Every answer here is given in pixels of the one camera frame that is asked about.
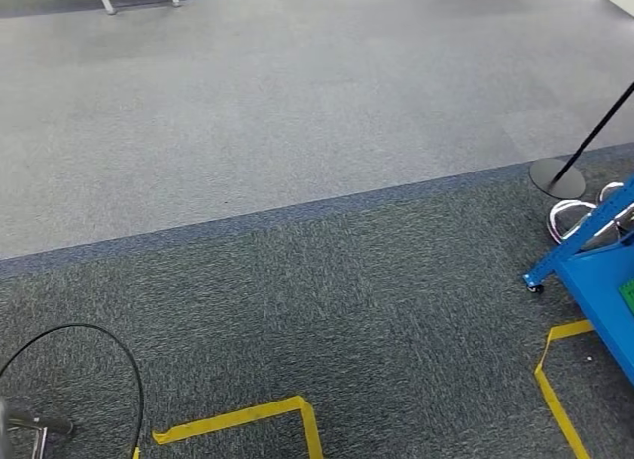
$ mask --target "blue cart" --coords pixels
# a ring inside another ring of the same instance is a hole
[[[544,278],[556,273],[634,384],[634,314],[618,290],[634,279],[634,233],[611,246],[580,252],[595,233],[632,203],[634,176],[523,277],[529,290],[541,292]]]

